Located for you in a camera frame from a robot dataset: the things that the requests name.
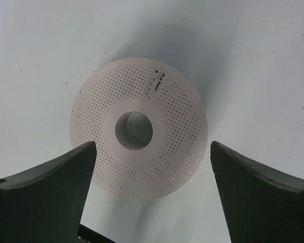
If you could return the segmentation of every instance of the spool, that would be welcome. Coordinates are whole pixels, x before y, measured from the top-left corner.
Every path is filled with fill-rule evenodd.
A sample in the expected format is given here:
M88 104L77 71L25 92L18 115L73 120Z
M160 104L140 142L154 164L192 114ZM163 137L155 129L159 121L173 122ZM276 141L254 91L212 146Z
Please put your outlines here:
M73 147L95 141L93 181L136 200L169 195L198 169L207 144L203 103L176 69L127 58L95 71L74 101Z

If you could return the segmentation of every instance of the perforated disc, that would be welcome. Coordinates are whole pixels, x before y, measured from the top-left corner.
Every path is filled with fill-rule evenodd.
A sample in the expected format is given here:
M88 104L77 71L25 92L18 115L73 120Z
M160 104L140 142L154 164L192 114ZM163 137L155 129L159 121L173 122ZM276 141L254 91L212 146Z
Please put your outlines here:
M144 142L126 135L138 112L153 129ZM200 97L180 72L156 60L128 58L95 71L83 84L70 135L73 147L96 142L94 182L126 198L149 200L176 191L196 172L207 121Z

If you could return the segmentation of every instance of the white surface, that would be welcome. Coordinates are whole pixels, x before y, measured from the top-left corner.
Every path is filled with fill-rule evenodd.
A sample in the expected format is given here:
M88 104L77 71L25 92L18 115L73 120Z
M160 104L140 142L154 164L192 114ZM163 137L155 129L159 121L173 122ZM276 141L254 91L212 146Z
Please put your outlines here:
M150 57L200 92L212 140L304 178L304 0L0 1L0 177L71 149L98 66ZM122 242L230 242L209 156L160 200L92 184L82 223Z
M116 132L120 117L133 111L153 127L142 149L125 148L116 135L126 133L126 125ZM157 199L181 188L200 166L207 144L205 107L178 70L150 58L125 58L98 69L80 88L70 136L74 148L96 141L93 181L102 188L128 199Z

